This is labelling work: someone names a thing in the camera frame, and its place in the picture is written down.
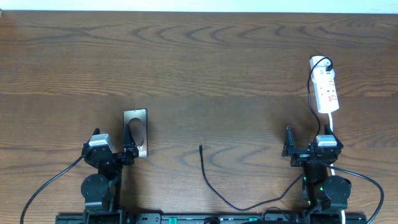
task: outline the black cable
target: black cable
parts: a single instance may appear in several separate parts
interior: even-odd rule
[[[275,199],[271,199],[271,200],[266,200],[266,201],[264,201],[264,202],[260,202],[260,203],[258,203],[258,204],[253,205],[253,206],[250,206],[250,207],[248,207],[248,208],[237,208],[237,207],[235,207],[234,205],[232,205],[231,203],[229,203],[227,200],[225,200],[225,198],[223,198],[223,196],[221,196],[221,195],[210,185],[209,181],[208,181],[207,178],[206,178],[205,166],[203,165],[203,152],[202,152],[202,151],[203,151],[203,149],[202,149],[202,146],[200,145],[200,146],[199,146],[199,153],[200,153],[201,173],[203,174],[203,179],[205,180],[206,185],[207,185],[217,196],[219,196],[219,198],[221,198],[222,201],[224,201],[224,202],[225,202],[227,205],[229,205],[231,208],[233,208],[233,209],[235,209],[235,210],[237,210],[237,211],[239,211],[239,212],[245,212],[245,211],[248,211],[248,210],[250,210],[250,209],[256,208],[256,207],[258,207],[258,206],[260,206],[260,205],[264,205],[264,204],[267,204],[267,203],[270,203],[270,202],[275,202],[275,201],[278,201],[278,200],[282,199],[282,198],[286,195],[286,193],[290,190],[290,188],[292,188],[293,185],[294,185],[297,181],[299,181],[299,180],[303,177],[303,175],[304,175],[304,174],[301,174],[299,177],[297,177],[297,178],[287,187],[287,189],[285,190],[285,192],[284,192],[279,198],[275,198]]]
[[[280,212],[282,212],[282,214],[283,214],[284,217],[287,219],[287,221],[289,221],[289,218],[288,218],[287,215],[284,213],[284,211],[282,211],[282,209],[280,209],[280,208],[278,208],[278,207],[276,207],[276,206],[272,206],[272,207],[267,208],[267,209],[262,213],[261,219],[262,219],[262,220],[265,220],[265,215],[266,215],[266,213],[268,212],[268,210],[273,209],[273,208],[276,208],[276,209],[278,209]]]
[[[340,172],[344,172],[346,174],[351,174],[351,175],[354,175],[356,177],[360,177],[362,179],[365,179],[365,180],[369,181],[370,183],[374,184],[376,187],[379,188],[379,190],[380,190],[380,202],[379,202],[379,205],[377,206],[376,210],[374,211],[374,213],[370,217],[370,219],[366,222],[366,224],[371,223],[374,220],[374,218],[376,217],[376,215],[380,212],[380,209],[381,209],[381,207],[383,205],[383,202],[384,202],[384,191],[383,191],[383,188],[380,186],[380,184],[377,183],[375,180],[372,180],[371,178],[366,177],[365,175],[362,175],[362,174],[357,174],[355,172],[352,172],[352,171],[349,171],[349,170],[344,170],[342,168],[335,167],[335,166],[332,167],[331,165],[328,165],[328,164],[323,163],[321,161],[319,161],[319,164],[324,166],[324,167],[327,167],[327,168],[331,168],[331,169],[334,169],[334,170],[338,170]]]
[[[329,67],[330,67],[330,68],[333,67],[333,62],[330,60],[330,58],[328,58],[328,57],[323,57],[323,58],[321,58],[321,60],[319,60],[319,61],[318,61],[315,65],[313,65],[313,67],[311,68],[311,72],[310,72],[310,75],[308,76],[308,82],[307,82],[308,105],[310,106],[310,110],[311,110],[312,114],[314,115],[314,117],[315,117],[315,118],[317,119],[317,121],[318,121],[318,131],[317,131],[317,135],[315,135],[315,137],[314,137],[314,139],[313,139],[313,142],[315,142],[316,137],[319,135],[319,132],[321,131],[321,122],[319,121],[319,118],[318,118],[317,114],[314,112],[314,110],[312,109],[312,106],[311,106],[310,80],[311,80],[311,74],[312,74],[314,68],[315,68],[322,60],[324,60],[324,59],[328,59],[328,60],[330,61],[330,63],[331,63],[331,65],[329,65],[328,68],[329,68]]]
[[[53,181],[55,181],[58,177],[62,176],[63,174],[65,174],[66,172],[68,172],[70,169],[72,169],[76,164],[78,164],[79,161],[81,161],[81,159],[84,158],[84,156],[80,156],[79,159],[77,159],[72,165],[70,165],[68,168],[66,168],[64,171],[62,171],[61,173],[59,173],[58,175],[56,175],[55,177],[51,178],[49,181],[47,181],[45,184],[43,184],[43,186],[41,186],[35,194],[33,194],[33,196],[29,199],[29,201],[26,203],[24,210],[22,211],[21,214],[21,220],[20,220],[20,224],[24,224],[24,218],[25,218],[25,213],[27,211],[27,208],[29,208],[30,203],[32,203],[33,199],[35,199],[35,197],[46,187],[48,186],[48,184],[51,184]]]

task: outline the tabletop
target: tabletop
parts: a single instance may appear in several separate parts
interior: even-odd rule
[[[317,130],[309,59],[330,57],[345,145],[336,166],[378,181],[374,223],[398,218],[398,17],[367,14],[6,11],[0,18],[0,223],[81,154],[95,128],[121,150],[123,111],[148,109],[149,157],[123,170],[123,207],[238,213],[279,197],[302,173],[281,157],[289,125],[299,146]],[[328,124],[320,114],[322,125]],[[30,205],[26,223],[81,213],[83,161]],[[377,188],[353,176],[348,212],[368,217]],[[306,206],[301,184],[269,206]]]

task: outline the wood grain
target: wood grain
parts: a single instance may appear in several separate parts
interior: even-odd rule
[[[234,212],[278,197],[301,173],[280,156],[290,125],[316,131],[308,59],[333,59],[345,144],[337,166],[378,181],[375,223],[398,219],[398,19],[393,15],[9,11],[0,19],[0,223],[80,155],[95,128],[120,149],[123,111],[148,108],[149,158],[124,169],[122,204],[164,213]],[[321,116],[327,124],[327,117]],[[32,203],[26,223],[84,209],[79,163]],[[355,177],[350,212],[372,214],[375,186]],[[272,204],[305,206],[300,186]],[[254,209],[262,212],[267,206]]]

